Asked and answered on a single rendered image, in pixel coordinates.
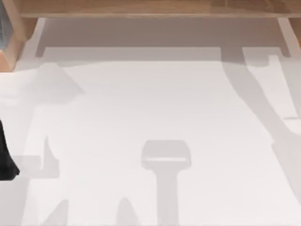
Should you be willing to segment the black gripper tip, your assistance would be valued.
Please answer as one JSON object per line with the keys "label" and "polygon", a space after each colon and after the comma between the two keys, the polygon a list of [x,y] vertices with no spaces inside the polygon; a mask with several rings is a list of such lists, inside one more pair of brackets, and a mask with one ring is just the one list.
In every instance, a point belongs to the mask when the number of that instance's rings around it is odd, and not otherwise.
{"label": "black gripper tip", "polygon": [[3,129],[2,121],[0,120],[0,181],[11,181],[20,173],[20,169],[12,159]]}

